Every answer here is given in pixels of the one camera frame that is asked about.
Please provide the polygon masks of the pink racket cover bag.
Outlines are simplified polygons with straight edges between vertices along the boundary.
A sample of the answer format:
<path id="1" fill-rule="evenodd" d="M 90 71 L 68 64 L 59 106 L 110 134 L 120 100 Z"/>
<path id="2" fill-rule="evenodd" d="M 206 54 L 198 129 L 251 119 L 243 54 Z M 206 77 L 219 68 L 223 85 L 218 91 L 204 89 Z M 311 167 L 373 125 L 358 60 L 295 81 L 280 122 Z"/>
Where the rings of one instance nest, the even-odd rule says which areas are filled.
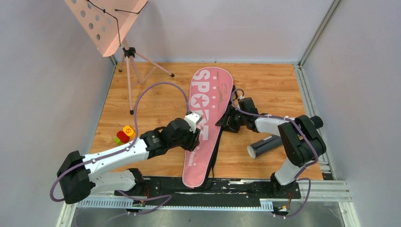
<path id="1" fill-rule="evenodd" d="M 189 108 L 201 114 L 202 120 L 197 125 L 200 144 L 194 151 L 185 152 L 182 182 L 190 189 L 202 187 L 214 165 L 221 135 L 221 127 L 216 124 L 229 106 L 233 87 L 231 74 L 218 67 L 199 69 L 191 79 Z"/>

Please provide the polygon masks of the black shuttlecock tube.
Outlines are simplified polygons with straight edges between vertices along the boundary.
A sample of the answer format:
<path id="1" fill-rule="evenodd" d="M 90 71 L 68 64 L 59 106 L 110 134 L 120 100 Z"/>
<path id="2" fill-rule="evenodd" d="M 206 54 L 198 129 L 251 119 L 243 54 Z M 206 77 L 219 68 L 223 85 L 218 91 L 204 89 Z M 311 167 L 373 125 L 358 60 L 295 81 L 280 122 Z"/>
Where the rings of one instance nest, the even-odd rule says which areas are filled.
<path id="1" fill-rule="evenodd" d="M 252 159 L 256 159 L 265 153 L 276 149 L 282 145 L 282 140 L 280 136 L 271 135 L 258 142 L 255 142 L 247 146 L 248 154 Z"/>

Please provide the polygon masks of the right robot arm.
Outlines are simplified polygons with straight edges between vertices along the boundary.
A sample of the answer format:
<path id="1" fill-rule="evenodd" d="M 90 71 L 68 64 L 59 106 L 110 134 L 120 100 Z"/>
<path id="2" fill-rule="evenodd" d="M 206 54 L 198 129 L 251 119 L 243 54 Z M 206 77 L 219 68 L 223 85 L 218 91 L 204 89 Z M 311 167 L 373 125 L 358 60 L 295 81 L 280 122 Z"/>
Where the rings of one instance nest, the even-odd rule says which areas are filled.
<path id="1" fill-rule="evenodd" d="M 271 176 L 270 191 L 275 197 L 283 197 L 300 174 L 326 152 L 326 144 L 318 133 L 323 127 L 319 116 L 301 115 L 296 118 L 259 114 L 252 98 L 240 98 L 238 107 L 230 105 L 216 125 L 224 131 L 237 133 L 241 126 L 256 133 L 268 133 L 266 139 L 247 146 L 252 158 L 283 146 L 286 160 Z"/>

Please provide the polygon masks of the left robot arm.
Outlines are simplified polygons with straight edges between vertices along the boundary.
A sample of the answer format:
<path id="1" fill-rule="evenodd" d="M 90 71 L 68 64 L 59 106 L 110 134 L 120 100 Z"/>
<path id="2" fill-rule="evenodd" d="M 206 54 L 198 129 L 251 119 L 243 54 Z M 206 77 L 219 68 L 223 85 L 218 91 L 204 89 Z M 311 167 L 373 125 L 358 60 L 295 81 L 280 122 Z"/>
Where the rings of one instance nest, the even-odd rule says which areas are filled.
<path id="1" fill-rule="evenodd" d="M 114 173 L 112 170 L 164 155 L 177 147 L 194 151 L 200 144 L 198 123 L 199 120 L 176 118 L 167 126 L 147 131 L 127 144 L 103 152 L 85 155 L 78 150 L 70 152 L 56 173 L 55 183 L 60 185 L 63 194 L 61 201 L 74 204 L 92 193 L 114 190 L 142 194 L 145 183 L 132 171 Z"/>

